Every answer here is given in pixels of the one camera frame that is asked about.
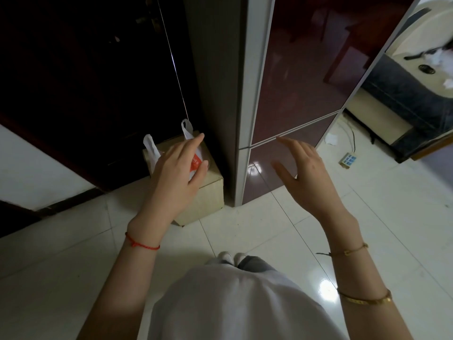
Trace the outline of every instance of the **dark wooden door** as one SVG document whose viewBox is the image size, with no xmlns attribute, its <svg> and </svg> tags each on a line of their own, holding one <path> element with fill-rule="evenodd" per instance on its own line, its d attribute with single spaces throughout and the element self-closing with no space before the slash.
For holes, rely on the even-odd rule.
<svg viewBox="0 0 453 340">
<path fill-rule="evenodd" d="M 94 185 L 145 176 L 143 136 L 181 133 L 156 0 L 0 0 L 0 26 L 0 123 Z"/>
</svg>

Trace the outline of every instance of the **right hand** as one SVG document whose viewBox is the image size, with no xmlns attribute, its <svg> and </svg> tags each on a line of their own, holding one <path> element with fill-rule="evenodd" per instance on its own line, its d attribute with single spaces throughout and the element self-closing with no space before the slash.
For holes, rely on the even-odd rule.
<svg viewBox="0 0 453 340">
<path fill-rule="evenodd" d="M 316 149 L 308 143 L 286 137 L 277 137 L 277 141 L 286 146 L 294 157 L 297 178 L 280 162 L 272 161 L 271 164 L 297 204 L 321 223 L 347 213 Z"/>
</svg>

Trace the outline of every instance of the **white tile floor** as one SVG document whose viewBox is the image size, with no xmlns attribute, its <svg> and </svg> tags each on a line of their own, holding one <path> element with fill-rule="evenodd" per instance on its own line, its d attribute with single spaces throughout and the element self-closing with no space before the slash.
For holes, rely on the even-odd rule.
<svg viewBox="0 0 453 340">
<path fill-rule="evenodd" d="M 354 127 L 339 121 L 338 146 L 323 157 L 347 208 L 358 218 L 370 252 L 416 339 L 453 334 L 453 192 L 420 162 L 398 165 Z M 148 179 L 45 219 L 0 239 L 2 339 L 74 339 L 94 302 L 135 215 Z M 258 255 L 317 300 L 346 331 L 336 280 L 317 221 L 285 188 L 240 208 L 224 209 L 184 228 L 171 226 L 156 262 L 139 339 L 151 309 L 187 269 L 223 250 Z"/>
</svg>

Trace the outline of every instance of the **gold bangle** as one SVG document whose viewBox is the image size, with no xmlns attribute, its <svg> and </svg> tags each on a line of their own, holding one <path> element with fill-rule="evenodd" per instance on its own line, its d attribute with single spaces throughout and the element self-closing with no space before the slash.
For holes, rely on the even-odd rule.
<svg viewBox="0 0 453 340">
<path fill-rule="evenodd" d="M 352 253 L 355 253 L 356 251 L 360 251 L 362 248 L 368 248 L 368 244 L 364 242 L 363 245 L 360 248 L 348 249 L 346 251 L 342 251 L 341 253 L 331 253 L 331 252 L 329 252 L 329 254 L 326 254 L 326 253 L 316 253 L 316 254 L 328 255 L 330 257 L 338 257 L 338 256 L 341 256 L 341 255 L 349 257 Z"/>
<path fill-rule="evenodd" d="M 338 294 L 340 295 L 340 297 L 343 297 L 350 303 L 360 304 L 363 306 L 378 306 L 381 304 L 392 302 L 392 293 L 390 292 L 390 290 L 387 290 L 387 294 L 385 297 L 377 299 L 377 300 L 360 300 L 360 299 L 345 295 L 344 293 L 342 293 L 340 291 L 338 291 Z"/>
</svg>

